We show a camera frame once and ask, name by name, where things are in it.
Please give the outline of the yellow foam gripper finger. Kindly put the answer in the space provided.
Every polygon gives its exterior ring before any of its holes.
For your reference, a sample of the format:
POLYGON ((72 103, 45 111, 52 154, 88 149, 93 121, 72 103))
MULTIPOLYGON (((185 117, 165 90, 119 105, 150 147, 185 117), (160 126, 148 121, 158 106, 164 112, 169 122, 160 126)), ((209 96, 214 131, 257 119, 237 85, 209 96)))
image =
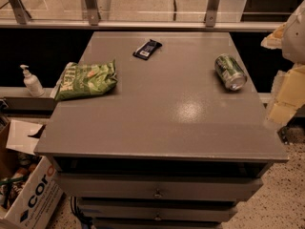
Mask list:
POLYGON ((267 119, 286 125, 305 105, 305 65, 294 64, 287 72, 278 71, 273 82, 267 119))
POLYGON ((266 49, 281 49, 282 48, 282 38, 283 32, 286 27, 286 24, 283 23, 276 30, 270 33, 268 36, 264 37, 261 41, 261 46, 266 49))

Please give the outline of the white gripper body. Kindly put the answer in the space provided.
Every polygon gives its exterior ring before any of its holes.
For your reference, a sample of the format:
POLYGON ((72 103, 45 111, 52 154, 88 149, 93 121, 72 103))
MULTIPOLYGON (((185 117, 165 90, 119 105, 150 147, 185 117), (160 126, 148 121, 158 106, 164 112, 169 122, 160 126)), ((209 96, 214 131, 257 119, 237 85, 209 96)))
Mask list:
POLYGON ((305 64, 305 1, 289 17, 282 37, 283 57, 305 64))

